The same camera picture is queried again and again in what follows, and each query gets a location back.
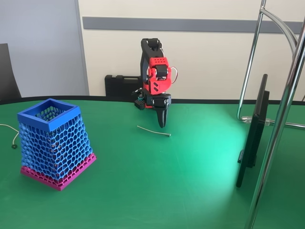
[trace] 3d printed container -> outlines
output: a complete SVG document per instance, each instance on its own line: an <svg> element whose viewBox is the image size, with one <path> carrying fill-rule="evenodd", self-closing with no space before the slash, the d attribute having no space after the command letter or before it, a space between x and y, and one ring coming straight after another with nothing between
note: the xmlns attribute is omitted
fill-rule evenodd
<svg viewBox="0 0 305 229"><path fill-rule="evenodd" d="M78 106L48 99L18 121L22 174L61 191L95 161Z"/></svg>

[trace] blue square rim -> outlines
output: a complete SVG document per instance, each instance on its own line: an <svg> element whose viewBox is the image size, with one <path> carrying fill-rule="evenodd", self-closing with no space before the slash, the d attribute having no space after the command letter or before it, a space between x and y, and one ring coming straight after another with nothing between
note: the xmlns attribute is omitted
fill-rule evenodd
<svg viewBox="0 0 305 229"><path fill-rule="evenodd" d="M45 121L35 116L41 111L48 109L50 106L61 109L63 112L49 121ZM18 121L23 124L30 125L44 131L52 131L78 116L80 113L81 110L78 106L50 98L19 112L17 114L17 118Z"/></svg>

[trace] metal stand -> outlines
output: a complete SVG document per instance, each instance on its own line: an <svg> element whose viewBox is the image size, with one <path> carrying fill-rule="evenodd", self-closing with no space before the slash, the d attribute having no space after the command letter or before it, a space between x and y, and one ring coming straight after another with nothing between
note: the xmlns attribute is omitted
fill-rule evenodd
<svg viewBox="0 0 305 229"><path fill-rule="evenodd" d="M276 25L282 30L282 32L284 33L284 35L286 36L286 38L289 42L292 55L295 53L296 46L298 43L297 38L294 35L294 33L291 31L291 29L281 19L279 19L274 14L267 11L265 9L265 4L266 4L266 0L262 0L261 8L260 8L258 19L257 19L256 30L254 33L250 57L249 57L249 61L248 61L248 66L247 66L246 74L244 77L244 84L243 84L242 92L241 92L240 99L239 99L238 109L237 109L237 119L240 121L243 121L243 122L246 122L247 117L240 117L240 112L241 112L243 102L244 102L244 95L245 95L246 88L248 85L248 79L250 76L250 71L251 71L251 67L252 67L253 57L254 57L255 48L256 48L256 44L257 44L257 40L258 40L259 30L261 28L263 15L266 15L268 18L270 18L272 21L274 21L276 23ZM274 123L275 123L274 120L270 120L270 124L274 124ZM303 124L285 123L285 125L290 126L290 127L298 127L298 128L305 129L305 125L303 125Z"/></svg>
<svg viewBox="0 0 305 229"><path fill-rule="evenodd" d="M263 165L262 165L262 168L261 168L261 171L259 174L259 178L258 178L256 187L255 187L252 203L250 206L250 212L249 212L249 215L248 215L245 227L244 227L245 229L252 229L254 226L255 218L257 215L257 211L258 211L258 206L261 201L262 193L263 193L265 185L266 185L266 180L269 176L272 161L275 156L277 147L279 145L284 126L287 125L287 126L305 128L305 125L286 123L288 112L289 112L289 109L290 109L290 106L291 106L291 103L292 103L292 100L293 100L293 97L295 94L295 90L296 90L296 87L297 87L297 84L298 84L298 81L299 81L299 78L301 75L302 67L304 65L304 60L305 60L305 19L304 19L304 23L303 23L302 30L300 33L300 37L299 37L298 41L296 41L296 38L293 35L293 33L291 32L291 30L278 17L274 16L272 13L270 13L264 9L265 3L266 3L266 0L262 0L261 9L260 9L260 13L258 16L258 21L257 21L257 27L256 27L256 31L254 34L253 45L252 45L252 49L251 49L251 53L250 53L249 63L248 63L248 67L247 67L247 72L246 72L246 76L244 79L243 90L242 90L239 107L238 107L238 111L237 111L237 118L239 120L242 120L242 119L240 119L240 110L241 110L243 100L244 100L244 93L245 93L245 89L246 89L249 74L250 74L250 69L251 69L251 65L252 65L252 60L253 60L253 56L254 56L254 52L255 52L256 42L257 42L257 38L258 38L259 29L261 26L263 14L265 14L270 19L272 19L281 28L281 30L287 37L291 50L293 52L293 60L292 60L292 64L290 67L290 72L289 72L289 76L287 79L287 83L286 83L286 86L285 86L285 89L283 92L282 100L280 102L280 106L277 111L276 119L275 119L275 121L273 121L274 127L273 127L273 130L272 130L269 142L268 142Z"/></svg>

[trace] white cable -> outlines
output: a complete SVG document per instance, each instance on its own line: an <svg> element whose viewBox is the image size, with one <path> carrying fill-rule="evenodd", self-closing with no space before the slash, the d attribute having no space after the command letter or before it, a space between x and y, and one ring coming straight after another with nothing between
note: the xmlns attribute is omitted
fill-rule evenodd
<svg viewBox="0 0 305 229"><path fill-rule="evenodd" d="M143 129L143 130L147 130L147 131L149 131L149 132L155 133L155 134L166 135L166 136L169 136L169 137L171 136L171 134L155 132L155 131L148 130L148 129L145 129L145 128L143 128L143 127L140 127L140 126L138 126L138 125L137 125L137 127L141 128L141 129Z"/></svg>
<svg viewBox="0 0 305 229"><path fill-rule="evenodd" d="M13 129L14 131L17 132L16 136L15 136L14 139L13 139L13 145L14 145L14 144L15 144L16 137L17 137L18 134L19 134L19 131L16 130L15 128L11 127L10 125L6 125L6 124L0 124L0 125L2 125L2 126L7 126L7 127L11 128L11 129Z"/></svg>
<svg viewBox="0 0 305 229"><path fill-rule="evenodd" d="M174 80L174 82L176 82L177 77L178 77L178 70L177 70L175 67L171 67L171 69L172 69L172 68L174 68L174 69L176 70L176 77L175 77L175 80Z"/></svg>
<svg viewBox="0 0 305 229"><path fill-rule="evenodd" d="M164 54L164 52L163 52L163 45L162 45L162 43L161 43L161 52L163 53L163 57L165 57L165 54Z"/></svg>

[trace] gray wall panel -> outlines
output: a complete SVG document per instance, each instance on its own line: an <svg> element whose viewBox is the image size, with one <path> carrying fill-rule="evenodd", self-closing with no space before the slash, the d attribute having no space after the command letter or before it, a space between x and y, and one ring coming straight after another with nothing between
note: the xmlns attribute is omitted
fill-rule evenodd
<svg viewBox="0 0 305 229"><path fill-rule="evenodd" d="M138 31L200 31L200 32L254 32L256 21L159 18L83 17L83 28L92 30ZM291 30L299 34L302 22L288 21ZM263 21L261 32L281 33L272 21Z"/></svg>
<svg viewBox="0 0 305 229"><path fill-rule="evenodd" d="M75 0L0 0L0 43L8 43L22 97L87 95Z"/></svg>

